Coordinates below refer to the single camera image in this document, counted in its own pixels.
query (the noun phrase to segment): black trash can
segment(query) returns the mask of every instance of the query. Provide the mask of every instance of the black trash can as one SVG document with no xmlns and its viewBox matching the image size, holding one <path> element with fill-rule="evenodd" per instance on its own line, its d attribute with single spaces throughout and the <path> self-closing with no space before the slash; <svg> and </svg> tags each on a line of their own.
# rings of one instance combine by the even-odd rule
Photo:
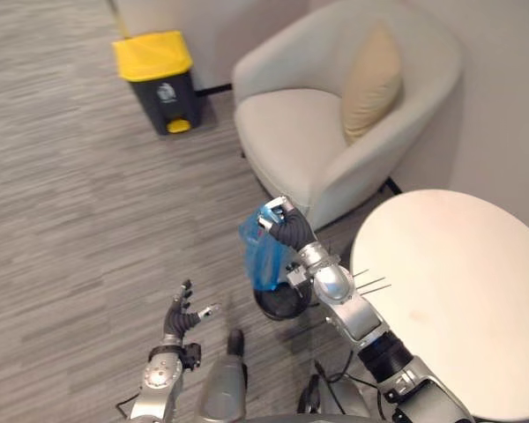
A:
<svg viewBox="0 0 529 423">
<path fill-rule="evenodd" d="M 179 31 L 148 33 L 114 43 L 119 75 L 130 82 L 160 135 L 200 124 L 192 59 Z"/>
</svg>

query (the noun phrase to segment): beige cushion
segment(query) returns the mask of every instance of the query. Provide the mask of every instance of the beige cushion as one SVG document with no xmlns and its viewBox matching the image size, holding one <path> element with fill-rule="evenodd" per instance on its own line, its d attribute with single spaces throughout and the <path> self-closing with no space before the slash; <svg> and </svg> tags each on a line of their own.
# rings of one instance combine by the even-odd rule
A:
<svg viewBox="0 0 529 423">
<path fill-rule="evenodd" d="M 388 113 L 401 84 L 398 46 L 379 22 L 361 45 L 343 90 L 343 126 L 349 144 Z"/>
</svg>

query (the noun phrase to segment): plastic bag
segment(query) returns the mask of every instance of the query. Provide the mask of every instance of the plastic bag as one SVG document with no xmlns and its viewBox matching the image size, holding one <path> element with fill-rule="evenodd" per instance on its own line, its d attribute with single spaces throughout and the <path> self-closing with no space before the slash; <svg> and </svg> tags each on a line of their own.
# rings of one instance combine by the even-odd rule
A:
<svg viewBox="0 0 529 423">
<path fill-rule="evenodd" d="M 273 291 L 287 280 L 286 266 L 290 264 L 292 251 L 258 225 L 259 213 L 260 210 L 255 211 L 239 226 L 239 235 L 245 243 L 245 272 L 254 289 Z"/>
</svg>

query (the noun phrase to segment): baseboard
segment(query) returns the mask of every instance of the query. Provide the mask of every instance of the baseboard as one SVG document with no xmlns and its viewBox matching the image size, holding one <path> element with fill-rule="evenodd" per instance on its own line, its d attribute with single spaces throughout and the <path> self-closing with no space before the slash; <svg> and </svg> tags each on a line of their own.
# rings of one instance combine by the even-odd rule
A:
<svg viewBox="0 0 529 423">
<path fill-rule="evenodd" d="M 196 91 L 197 97 L 207 97 L 208 95 L 224 93 L 225 91 L 231 91 L 233 86 L 231 84 L 224 84 L 218 86 L 212 86 L 210 88 L 205 88 L 203 90 Z"/>
<path fill-rule="evenodd" d="M 392 192 L 392 194 L 394 196 L 397 196 L 401 193 L 403 193 L 404 191 L 401 190 L 401 188 L 398 186 L 398 184 L 396 182 L 394 182 L 394 180 L 392 178 L 388 178 L 385 182 L 386 186 L 390 189 L 390 191 Z"/>
</svg>

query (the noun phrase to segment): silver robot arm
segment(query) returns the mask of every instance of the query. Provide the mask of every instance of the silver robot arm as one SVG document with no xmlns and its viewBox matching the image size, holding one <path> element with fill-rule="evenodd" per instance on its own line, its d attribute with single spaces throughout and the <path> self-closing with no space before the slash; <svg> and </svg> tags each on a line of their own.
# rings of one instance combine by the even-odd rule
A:
<svg viewBox="0 0 529 423">
<path fill-rule="evenodd" d="M 139 395 L 131 409 L 130 420 L 135 423 L 168 423 L 175 415 L 175 401 L 183 388 L 183 371 L 200 365 L 201 348 L 198 344 L 183 345 L 183 337 L 202 320 L 220 308 L 212 304 L 199 313 L 186 313 L 191 296 L 191 282 L 187 280 L 168 309 L 164 336 L 160 345 L 149 353 L 142 374 Z"/>
<path fill-rule="evenodd" d="M 294 248 L 299 267 L 288 273 L 292 286 L 310 280 L 327 307 L 326 320 L 351 345 L 386 400 L 397 405 L 399 423 L 474 423 L 470 412 L 394 335 L 374 307 L 354 288 L 347 269 L 317 241 L 305 217 L 286 197 L 264 206 L 259 224 L 278 241 Z"/>
</svg>

